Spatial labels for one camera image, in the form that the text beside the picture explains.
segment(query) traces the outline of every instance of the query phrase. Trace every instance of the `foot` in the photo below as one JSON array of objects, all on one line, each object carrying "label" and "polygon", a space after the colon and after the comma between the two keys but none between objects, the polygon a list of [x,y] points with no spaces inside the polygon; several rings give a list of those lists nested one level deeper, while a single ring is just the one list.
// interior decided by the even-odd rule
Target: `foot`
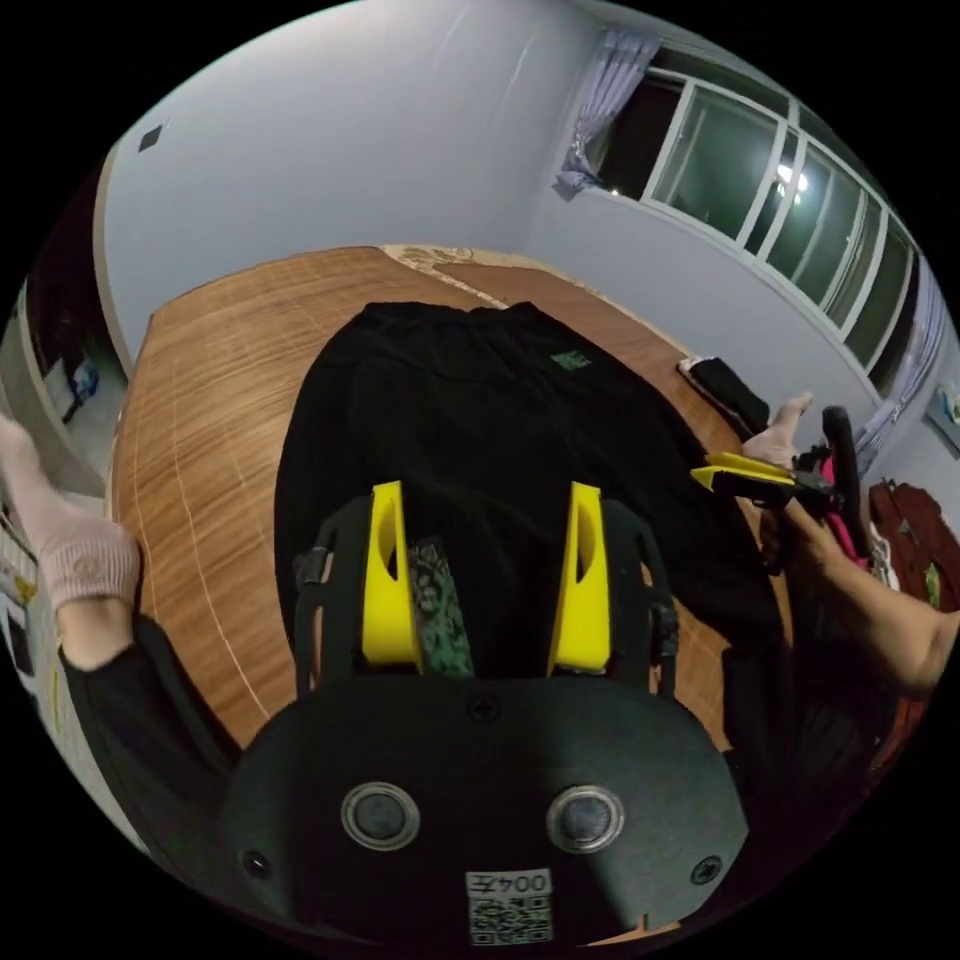
[{"label": "foot", "polygon": [[793,445],[793,438],[800,424],[800,418],[810,408],[813,394],[805,393],[802,396],[788,400],[773,418],[770,426],[763,433],[751,437],[743,445],[743,454],[753,460],[762,460],[764,463],[784,470],[792,470],[797,456],[797,448]]}]

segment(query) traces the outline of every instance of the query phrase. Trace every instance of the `hand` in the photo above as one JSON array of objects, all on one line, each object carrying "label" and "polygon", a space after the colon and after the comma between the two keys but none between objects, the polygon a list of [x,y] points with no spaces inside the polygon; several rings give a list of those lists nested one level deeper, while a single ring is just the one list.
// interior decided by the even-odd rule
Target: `hand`
[{"label": "hand", "polygon": [[[760,544],[768,565],[786,560],[788,566],[806,574],[821,572],[837,559],[844,559],[830,530],[814,520],[796,500],[791,500],[782,511],[763,512]],[[788,555],[784,557],[788,545]]]}]

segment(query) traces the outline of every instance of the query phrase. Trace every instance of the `green logo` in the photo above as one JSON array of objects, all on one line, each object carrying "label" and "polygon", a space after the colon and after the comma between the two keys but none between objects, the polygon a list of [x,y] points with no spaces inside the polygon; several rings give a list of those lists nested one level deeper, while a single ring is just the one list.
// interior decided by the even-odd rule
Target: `green logo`
[{"label": "green logo", "polygon": [[550,359],[554,363],[559,363],[564,370],[582,370],[584,367],[590,366],[590,361],[579,350],[557,353]]}]

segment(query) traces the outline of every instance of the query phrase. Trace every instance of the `white wall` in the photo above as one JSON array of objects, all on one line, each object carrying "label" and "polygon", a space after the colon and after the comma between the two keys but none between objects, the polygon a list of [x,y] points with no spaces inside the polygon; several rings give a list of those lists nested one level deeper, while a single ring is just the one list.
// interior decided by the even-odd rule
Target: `white wall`
[{"label": "white wall", "polygon": [[734,254],[669,216],[602,190],[564,199],[551,186],[524,252],[601,290],[693,353],[722,357],[771,406],[812,391],[801,447],[819,440],[824,406],[842,404],[855,425],[877,407],[866,376],[825,329]]},{"label": "white wall", "polygon": [[952,326],[947,327],[939,365],[924,384],[921,400],[911,404],[897,421],[867,481],[873,484],[886,478],[923,487],[960,534],[960,453],[923,415],[938,383],[960,386],[960,338]]},{"label": "white wall", "polygon": [[398,242],[516,250],[597,30],[559,0],[362,0],[188,80],[124,136],[106,185],[130,354],[162,304],[264,261]]}]

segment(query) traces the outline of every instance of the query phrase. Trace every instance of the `label sticker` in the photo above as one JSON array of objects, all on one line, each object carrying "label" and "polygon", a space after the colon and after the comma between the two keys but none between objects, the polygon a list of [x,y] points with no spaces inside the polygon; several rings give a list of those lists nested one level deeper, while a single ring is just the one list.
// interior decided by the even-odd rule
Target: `label sticker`
[{"label": "label sticker", "polygon": [[505,947],[552,940],[552,893],[546,869],[468,873],[472,944]]}]

